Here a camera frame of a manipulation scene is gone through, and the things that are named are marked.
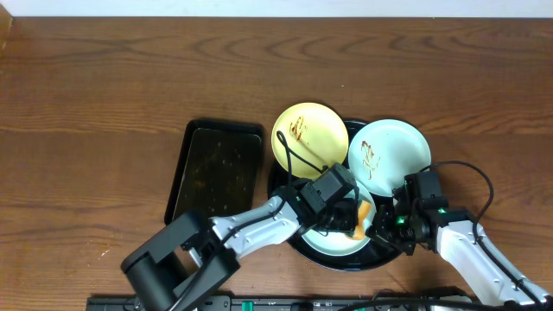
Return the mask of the yellow green sponge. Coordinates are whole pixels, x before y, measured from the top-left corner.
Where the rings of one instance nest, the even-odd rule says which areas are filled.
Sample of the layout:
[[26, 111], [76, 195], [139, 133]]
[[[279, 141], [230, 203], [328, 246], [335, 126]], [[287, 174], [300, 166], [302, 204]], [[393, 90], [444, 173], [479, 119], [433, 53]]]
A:
[[354, 227], [353, 232], [348, 233], [346, 236], [351, 240], [363, 240], [365, 238], [365, 225], [370, 211], [372, 210], [372, 204], [366, 200], [362, 200], [358, 208], [358, 224]]

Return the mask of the light blue plate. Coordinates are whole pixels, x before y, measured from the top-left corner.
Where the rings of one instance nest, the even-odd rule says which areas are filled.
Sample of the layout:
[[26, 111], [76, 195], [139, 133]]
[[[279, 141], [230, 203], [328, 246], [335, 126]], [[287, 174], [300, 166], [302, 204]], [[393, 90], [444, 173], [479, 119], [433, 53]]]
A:
[[430, 165], [431, 151], [423, 134], [396, 119], [372, 122], [353, 136], [347, 161], [357, 181], [372, 194], [391, 197], [404, 177]]
[[376, 214], [376, 205], [364, 185], [358, 181], [357, 186], [359, 187], [358, 216], [365, 218], [363, 222], [359, 223], [353, 234], [310, 230], [302, 235], [301, 241], [306, 242], [315, 251], [333, 257], [351, 255], [367, 246], [370, 239], [365, 235], [365, 231], [372, 224]]

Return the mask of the yellow plate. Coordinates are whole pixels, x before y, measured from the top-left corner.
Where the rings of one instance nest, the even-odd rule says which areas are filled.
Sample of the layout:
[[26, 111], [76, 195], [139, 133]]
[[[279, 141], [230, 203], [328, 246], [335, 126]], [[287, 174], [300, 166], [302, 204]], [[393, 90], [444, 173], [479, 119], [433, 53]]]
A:
[[345, 161], [349, 135], [342, 118], [317, 103], [290, 106], [276, 120], [271, 132], [271, 148], [286, 169], [291, 160], [292, 175], [315, 179], [322, 169]]

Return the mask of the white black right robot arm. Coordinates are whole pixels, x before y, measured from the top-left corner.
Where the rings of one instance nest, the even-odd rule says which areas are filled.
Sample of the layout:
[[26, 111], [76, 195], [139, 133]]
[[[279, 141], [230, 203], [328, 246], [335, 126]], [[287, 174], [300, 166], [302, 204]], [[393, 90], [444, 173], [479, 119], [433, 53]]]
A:
[[488, 239], [466, 210], [451, 210], [444, 196], [396, 193], [395, 206], [378, 209], [366, 235], [408, 256], [417, 245], [433, 251], [463, 277], [480, 302], [551, 310], [552, 295], [528, 280]]

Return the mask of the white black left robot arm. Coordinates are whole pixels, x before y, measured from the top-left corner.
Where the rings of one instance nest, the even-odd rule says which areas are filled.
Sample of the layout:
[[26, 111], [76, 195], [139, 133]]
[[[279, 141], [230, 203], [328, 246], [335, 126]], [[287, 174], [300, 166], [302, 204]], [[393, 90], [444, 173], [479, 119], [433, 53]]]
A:
[[186, 212], [133, 251], [121, 270], [146, 309], [192, 310], [239, 269], [240, 258], [323, 224], [342, 201], [356, 213], [358, 191], [353, 181], [297, 182], [244, 213], [209, 219]]

